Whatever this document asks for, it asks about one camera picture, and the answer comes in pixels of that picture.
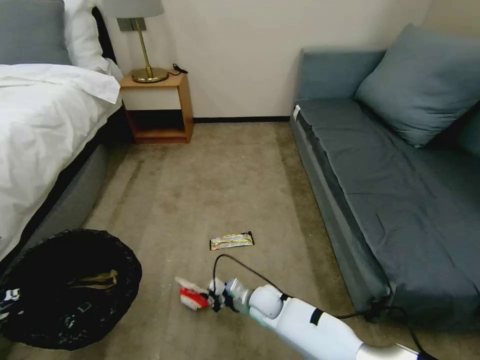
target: table lamp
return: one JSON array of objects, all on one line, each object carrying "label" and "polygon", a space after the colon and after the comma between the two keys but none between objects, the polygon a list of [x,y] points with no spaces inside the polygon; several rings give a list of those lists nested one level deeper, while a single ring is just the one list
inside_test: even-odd
[{"label": "table lamp", "polygon": [[169,77],[169,72],[163,68],[151,67],[144,36],[140,30],[137,18],[148,18],[165,12],[161,0],[103,0],[103,13],[112,18],[134,18],[141,49],[145,58],[145,68],[131,72],[131,78],[137,83],[157,83]]}]

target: wall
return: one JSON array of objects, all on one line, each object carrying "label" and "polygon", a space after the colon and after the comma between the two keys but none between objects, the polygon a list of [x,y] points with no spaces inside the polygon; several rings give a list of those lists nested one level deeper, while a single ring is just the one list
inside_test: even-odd
[{"label": "wall", "polygon": [[424,26],[480,39],[480,0],[434,0]]},{"label": "wall", "polygon": [[[386,47],[431,0],[163,0],[146,19],[152,65],[190,71],[195,117],[286,116],[300,49]],[[136,33],[106,18],[119,65],[143,67]]]}]

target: gray sofa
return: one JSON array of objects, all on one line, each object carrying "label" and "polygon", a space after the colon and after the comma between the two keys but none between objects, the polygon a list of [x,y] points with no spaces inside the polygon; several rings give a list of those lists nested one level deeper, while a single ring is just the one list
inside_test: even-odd
[{"label": "gray sofa", "polygon": [[417,325],[480,326],[480,161],[414,148],[354,100],[382,50],[306,48],[290,125],[356,310]]}]

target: beige carpet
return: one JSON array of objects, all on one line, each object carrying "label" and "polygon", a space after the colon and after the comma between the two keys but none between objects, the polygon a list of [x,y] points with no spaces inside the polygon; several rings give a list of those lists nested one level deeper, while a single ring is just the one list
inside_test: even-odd
[{"label": "beige carpet", "polygon": [[[106,229],[143,266],[130,311],[102,341],[75,352],[16,344],[9,360],[300,359],[252,319],[192,312],[175,276],[206,285],[218,251],[209,239],[251,230],[256,245],[225,250],[288,293],[332,314],[352,305],[287,123],[198,124],[190,145],[115,149],[86,227]],[[218,276],[262,282],[228,259]],[[347,320],[373,345],[414,347],[398,324]],[[419,331],[440,359],[480,359],[480,334]]]}]

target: brass lamp base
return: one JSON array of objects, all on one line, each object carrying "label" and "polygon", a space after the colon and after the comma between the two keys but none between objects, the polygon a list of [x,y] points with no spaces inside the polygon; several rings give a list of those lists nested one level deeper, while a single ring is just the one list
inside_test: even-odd
[{"label": "brass lamp base", "polygon": [[152,67],[153,76],[147,74],[147,69],[137,69],[131,72],[131,78],[136,83],[158,83],[169,77],[169,72],[160,67]]}]

